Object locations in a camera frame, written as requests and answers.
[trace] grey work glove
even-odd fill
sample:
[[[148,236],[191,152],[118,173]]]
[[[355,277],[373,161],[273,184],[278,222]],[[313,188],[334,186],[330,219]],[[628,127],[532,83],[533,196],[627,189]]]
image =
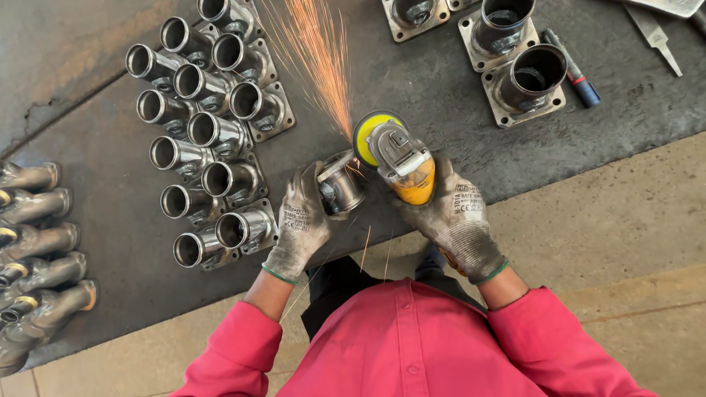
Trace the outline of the grey work glove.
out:
[[[508,260],[490,235],[486,207],[480,190],[453,172],[451,162],[436,157],[436,181],[431,200],[413,206],[395,200],[410,225],[450,257],[451,266],[474,284],[500,273]]]
[[[291,284],[297,283],[314,252],[328,241],[349,214],[326,214],[316,181],[316,176],[323,171],[323,163],[317,161],[305,167],[297,168],[287,183],[287,193],[280,207],[280,239],[263,263],[267,272]]]

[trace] tan floor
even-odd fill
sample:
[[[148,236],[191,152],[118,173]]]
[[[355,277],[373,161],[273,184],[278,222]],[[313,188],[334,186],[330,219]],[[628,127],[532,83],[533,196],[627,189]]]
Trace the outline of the tan floor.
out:
[[[552,288],[586,332],[661,396],[706,396],[705,153],[701,133],[489,207],[517,272]],[[412,233],[369,247],[365,269],[382,277],[389,250],[388,278],[412,275],[424,243]],[[309,300],[304,285],[282,322],[271,396],[308,346],[299,319]],[[241,297],[4,378],[2,396],[166,396]]]

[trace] pink shirt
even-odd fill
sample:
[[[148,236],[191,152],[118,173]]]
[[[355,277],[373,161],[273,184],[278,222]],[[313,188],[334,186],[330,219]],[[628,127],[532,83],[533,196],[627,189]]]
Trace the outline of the pink shirt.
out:
[[[410,279],[329,316],[279,396],[656,396],[547,288],[485,315]],[[264,396],[282,327],[238,302],[172,396]]]

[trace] sleeve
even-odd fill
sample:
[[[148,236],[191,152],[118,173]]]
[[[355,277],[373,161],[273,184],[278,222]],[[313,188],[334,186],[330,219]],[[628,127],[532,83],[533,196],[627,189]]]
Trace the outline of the sleeve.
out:
[[[260,310],[237,302],[186,369],[184,386],[170,397],[264,396],[282,327]]]
[[[488,321],[515,366],[548,396],[657,397],[641,389],[546,287],[489,312]]]

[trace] steel work table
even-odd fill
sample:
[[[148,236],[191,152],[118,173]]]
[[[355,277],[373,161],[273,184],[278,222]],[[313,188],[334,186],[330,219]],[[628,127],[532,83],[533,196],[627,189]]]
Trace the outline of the steel work table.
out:
[[[341,8],[349,30],[353,118],[378,108],[400,113],[413,134],[480,187],[488,203],[706,130],[706,42],[687,22],[659,19],[684,72],[674,78],[622,5],[540,1],[533,16],[537,29],[551,26],[561,36],[603,103],[583,109],[564,83],[568,103],[561,111],[501,130],[458,31],[458,19],[469,11],[399,45],[380,0],[330,4]],[[256,145],[256,152],[269,198],[279,208],[295,167],[349,145],[329,131],[326,118],[305,108],[301,86],[277,65],[297,126]],[[151,140],[162,134],[135,112],[137,95],[148,88],[130,76],[117,78],[10,157],[20,165],[63,164],[62,186],[75,197],[68,219],[82,226],[80,250],[89,256],[89,277],[102,289],[94,311],[80,313],[53,343],[32,352],[31,367],[242,292],[267,256],[245,256],[209,273],[177,265],[172,244],[190,225],[160,210],[162,190],[178,175],[157,170],[148,159]],[[395,236],[412,231],[392,209],[392,192],[374,173],[365,173],[370,183],[364,183],[366,200],[351,217],[357,216],[355,224],[312,263],[323,261],[336,244],[332,259],[361,249],[369,226],[370,244],[389,239],[393,227]]]

